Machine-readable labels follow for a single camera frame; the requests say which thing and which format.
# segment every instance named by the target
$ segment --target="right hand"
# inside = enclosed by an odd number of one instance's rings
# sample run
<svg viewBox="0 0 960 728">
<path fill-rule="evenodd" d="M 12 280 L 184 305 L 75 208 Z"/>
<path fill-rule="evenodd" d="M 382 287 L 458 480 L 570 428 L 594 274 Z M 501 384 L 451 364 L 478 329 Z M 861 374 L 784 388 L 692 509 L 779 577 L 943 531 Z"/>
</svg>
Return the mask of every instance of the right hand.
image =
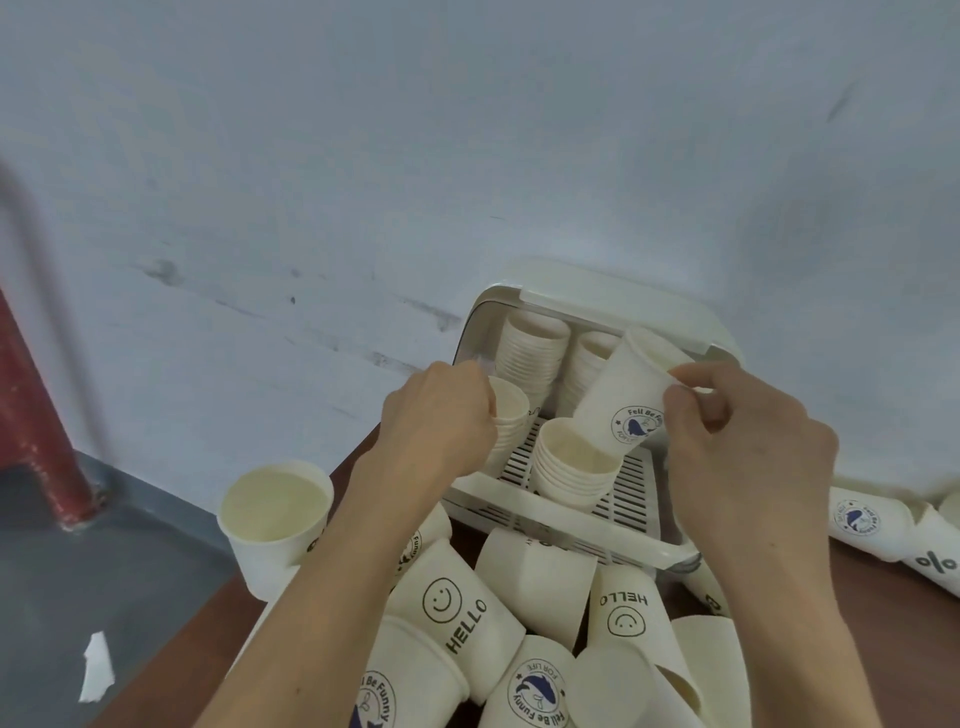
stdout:
<svg viewBox="0 0 960 728">
<path fill-rule="evenodd" d="M 663 401 L 674 511 L 724 591 L 754 590 L 788 573 L 804 589 L 830 592 L 836 434 L 733 364 L 684 364 L 671 374 L 713 390 L 673 386 Z"/>
</svg>

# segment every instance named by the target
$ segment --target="forearm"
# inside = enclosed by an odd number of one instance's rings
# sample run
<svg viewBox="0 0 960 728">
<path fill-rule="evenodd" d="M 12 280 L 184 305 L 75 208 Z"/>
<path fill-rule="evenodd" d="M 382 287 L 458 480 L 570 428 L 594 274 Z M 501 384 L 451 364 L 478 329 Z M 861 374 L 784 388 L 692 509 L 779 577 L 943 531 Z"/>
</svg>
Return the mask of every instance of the forearm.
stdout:
<svg viewBox="0 0 960 728">
<path fill-rule="evenodd" d="M 729 589 L 755 728 L 880 725 L 828 577 L 816 584 L 771 565 L 749 586 L 734 580 Z"/>
<path fill-rule="evenodd" d="M 348 492 L 198 728 L 346 727 L 405 530 Z"/>
</svg>

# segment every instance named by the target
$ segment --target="hand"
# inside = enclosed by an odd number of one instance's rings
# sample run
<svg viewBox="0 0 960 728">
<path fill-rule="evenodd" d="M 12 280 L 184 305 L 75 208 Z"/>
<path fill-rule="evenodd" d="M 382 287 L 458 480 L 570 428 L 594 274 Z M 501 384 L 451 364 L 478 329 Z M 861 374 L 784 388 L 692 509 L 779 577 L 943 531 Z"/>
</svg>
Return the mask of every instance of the hand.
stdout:
<svg viewBox="0 0 960 728">
<path fill-rule="evenodd" d="M 348 492 L 363 491 L 392 519 L 412 514 L 412 532 L 455 478 L 483 467 L 496 442 L 495 407 L 475 361 L 434 362 L 384 401 L 379 438 L 354 467 Z"/>
<path fill-rule="evenodd" d="M 677 517 L 724 591 L 789 573 L 832 594 L 828 492 L 837 437 L 804 406 L 728 363 L 684 364 L 663 397 Z"/>
</svg>

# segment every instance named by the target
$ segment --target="circular logo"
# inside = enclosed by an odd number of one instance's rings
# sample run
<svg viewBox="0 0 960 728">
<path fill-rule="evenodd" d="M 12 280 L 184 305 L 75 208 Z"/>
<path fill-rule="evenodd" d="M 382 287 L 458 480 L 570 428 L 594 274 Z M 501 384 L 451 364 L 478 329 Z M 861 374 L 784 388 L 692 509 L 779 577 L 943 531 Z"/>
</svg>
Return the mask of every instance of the circular logo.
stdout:
<svg viewBox="0 0 960 728">
<path fill-rule="evenodd" d="M 880 530 L 880 516 L 865 503 L 858 500 L 843 500 L 833 512 L 833 522 L 841 531 L 854 536 L 869 536 Z"/>
<path fill-rule="evenodd" d="M 632 445 L 649 437 L 663 425 L 663 413 L 650 407 L 624 407 L 610 422 L 613 437 L 624 445 Z"/>
<path fill-rule="evenodd" d="M 527 660 L 511 678 L 510 709 L 530 725 L 566 725 L 564 679 L 546 660 Z"/>
<path fill-rule="evenodd" d="M 607 629 L 615 637 L 639 637 L 647 631 L 647 622 L 636 609 L 621 604 L 607 617 Z"/>
<path fill-rule="evenodd" d="M 423 593 L 423 612 L 438 624 L 454 621 L 463 606 L 460 589 L 446 577 L 431 582 Z"/>
<path fill-rule="evenodd" d="M 400 561 L 396 565 L 396 573 L 402 573 L 406 571 L 411 562 L 413 562 L 413 560 L 416 559 L 420 554 L 420 549 L 422 547 L 423 537 L 417 530 L 414 532 L 414 535 L 410 537 L 410 541 L 407 542 L 407 546 L 403 549 L 403 553 L 400 554 Z"/>
<path fill-rule="evenodd" d="M 369 670 L 360 678 L 349 728 L 391 728 L 396 722 L 394 686 L 382 672 Z"/>
</svg>

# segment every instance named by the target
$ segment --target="cup stack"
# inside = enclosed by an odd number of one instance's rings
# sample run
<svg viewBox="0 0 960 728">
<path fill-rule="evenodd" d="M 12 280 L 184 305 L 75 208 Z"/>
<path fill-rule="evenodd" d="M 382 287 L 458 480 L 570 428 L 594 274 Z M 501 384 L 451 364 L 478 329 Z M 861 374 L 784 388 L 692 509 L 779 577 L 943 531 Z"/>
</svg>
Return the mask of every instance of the cup stack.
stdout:
<svg viewBox="0 0 960 728">
<path fill-rule="evenodd" d="M 536 414 L 550 394 L 570 342 L 570 327 L 532 311 L 507 316 L 496 349 L 496 375 L 512 382 L 530 400 Z"/>
<path fill-rule="evenodd" d="M 557 396 L 557 417 L 573 415 L 619 343 L 619 336 L 603 331 L 588 331 L 577 339 Z"/>
<path fill-rule="evenodd" d="M 511 453 L 527 436 L 530 401 L 522 389 L 506 379 L 491 376 L 490 386 L 496 395 L 496 444 L 480 470 L 490 477 L 499 477 Z"/>
<path fill-rule="evenodd" d="M 543 424 L 530 482 L 537 493 L 589 513 L 613 488 L 623 457 L 608 455 L 573 431 L 569 418 Z"/>
</svg>

